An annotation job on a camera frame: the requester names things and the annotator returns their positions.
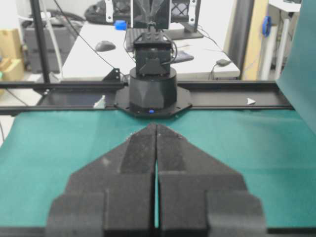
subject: mounting plate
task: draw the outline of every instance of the mounting plate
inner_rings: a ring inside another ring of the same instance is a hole
[[[118,90],[114,106],[136,117],[168,118],[192,106],[191,94],[188,90],[177,87],[177,102],[162,110],[143,109],[133,106],[129,101],[129,87]]]

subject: white pipe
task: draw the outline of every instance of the white pipe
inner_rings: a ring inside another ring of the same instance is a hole
[[[50,19],[48,17],[45,1],[44,0],[40,0],[40,1],[41,1],[42,6],[43,6],[46,22],[47,22],[47,25],[48,25],[48,31],[49,31],[49,34],[51,36],[51,39],[53,41],[53,45],[54,45],[54,48],[55,48],[61,79],[64,80],[63,62],[62,62],[62,59],[61,59],[60,50],[59,50],[59,46],[58,46],[58,43],[57,43],[56,35],[55,35],[55,32],[54,32],[53,26],[52,26],[52,24],[50,22]]]
[[[284,20],[282,38],[281,38],[280,47],[279,47],[278,53],[277,53],[275,80],[278,80],[281,76],[283,58],[284,58],[284,53],[285,53],[285,47],[286,47],[289,27],[290,27],[290,19],[286,18]]]
[[[269,80],[269,74],[271,71],[271,63],[273,60],[273,53],[277,40],[277,26],[272,26],[270,35],[266,41],[265,56],[261,68],[260,80]]]

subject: white shelf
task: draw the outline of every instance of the white shelf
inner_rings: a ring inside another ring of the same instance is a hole
[[[283,0],[269,0],[269,4],[285,12],[300,12],[301,4],[287,3]]]

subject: black pole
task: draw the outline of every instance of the black pole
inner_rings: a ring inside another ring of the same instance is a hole
[[[40,64],[42,68],[43,79],[45,83],[50,83],[50,80],[49,80],[50,70],[49,70],[49,64],[48,64],[48,59],[47,59],[47,48],[46,48],[46,42],[45,42],[45,36],[44,36],[43,22],[41,20],[41,15],[40,15],[40,2],[39,0],[30,0],[30,2],[31,2],[33,19],[34,19],[36,39],[38,42],[39,59],[40,59]]]

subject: wall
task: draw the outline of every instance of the wall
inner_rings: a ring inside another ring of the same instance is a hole
[[[17,8],[15,1],[2,0],[0,3],[0,8],[0,28],[17,28],[19,26],[19,21],[17,18]]]
[[[45,0],[47,8],[56,9],[53,0]],[[96,4],[99,0],[57,0],[64,11],[69,11],[79,16],[84,16],[86,9]]]
[[[200,25],[223,49],[235,0],[202,0]]]

